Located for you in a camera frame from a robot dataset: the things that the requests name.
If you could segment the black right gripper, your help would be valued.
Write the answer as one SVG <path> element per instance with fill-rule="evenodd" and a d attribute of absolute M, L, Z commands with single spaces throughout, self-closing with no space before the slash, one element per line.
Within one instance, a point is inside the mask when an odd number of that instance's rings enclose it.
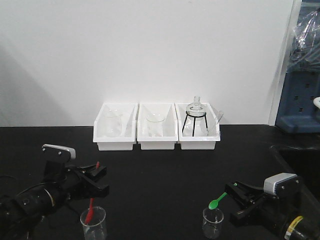
<path fill-rule="evenodd" d="M 245 209 L 230 214 L 231 223 L 260 225 L 272 233 L 284 233 L 304 220 L 300 192 L 279 198 L 263 193 L 261 187 L 239 181 L 227 183 L 224 191 L 236 202 L 245 203 Z"/>

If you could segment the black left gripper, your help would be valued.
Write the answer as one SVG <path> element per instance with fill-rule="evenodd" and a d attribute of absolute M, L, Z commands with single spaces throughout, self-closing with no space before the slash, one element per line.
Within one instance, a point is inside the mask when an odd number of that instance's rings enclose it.
<path fill-rule="evenodd" d="M 42 182 L 53 185 L 64 199 L 82 200 L 105 198 L 110 186 L 105 182 L 106 166 L 76 166 L 65 162 L 48 161 Z"/>

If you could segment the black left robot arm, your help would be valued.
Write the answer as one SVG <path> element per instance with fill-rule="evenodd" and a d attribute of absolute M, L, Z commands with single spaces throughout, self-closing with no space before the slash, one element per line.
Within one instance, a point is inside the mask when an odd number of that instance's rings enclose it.
<path fill-rule="evenodd" d="M 18 240 L 30 233 L 42 220 L 57 212 L 70 201 L 104 198 L 108 185 L 98 182 L 107 174 L 107 167 L 90 165 L 52 166 L 41 183 L 31 186 L 15 196 L 0 198 L 0 238 Z"/>

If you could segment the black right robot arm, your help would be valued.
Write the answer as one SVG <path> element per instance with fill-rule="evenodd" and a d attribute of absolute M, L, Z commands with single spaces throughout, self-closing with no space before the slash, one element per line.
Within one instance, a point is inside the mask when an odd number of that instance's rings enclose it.
<path fill-rule="evenodd" d="M 278 173 L 266 178 L 262 187 L 240 181 L 225 185 L 225 192 L 239 205 L 230 214 L 236 227 L 263 226 L 281 240 L 318 240 L 320 227 L 300 210 L 302 177 Z"/>

